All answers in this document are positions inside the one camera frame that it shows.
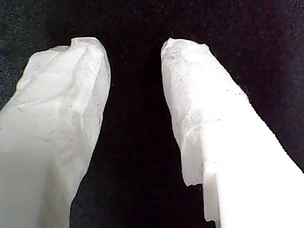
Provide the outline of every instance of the black fabric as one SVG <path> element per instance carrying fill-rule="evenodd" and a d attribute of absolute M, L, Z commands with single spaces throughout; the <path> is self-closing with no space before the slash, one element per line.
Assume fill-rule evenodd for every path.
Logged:
<path fill-rule="evenodd" d="M 108 53 L 112 86 L 71 228 L 215 227 L 181 176 L 161 80 L 169 37 L 207 43 L 304 170 L 303 1 L 0 3 L 0 108 L 34 52 L 94 36 Z"/>

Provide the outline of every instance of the black background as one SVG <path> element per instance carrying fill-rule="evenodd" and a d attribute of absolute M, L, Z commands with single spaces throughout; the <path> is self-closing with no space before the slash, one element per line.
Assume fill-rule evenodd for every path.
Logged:
<path fill-rule="evenodd" d="M 181 176 L 161 80 L 169 37 L 207 43 L 304 170 L 303 1 L 0 3 L 0 108 L 34 52 L 93 36 L 108 53 L 112 85 L 71 228 L 214 227 Z"/>

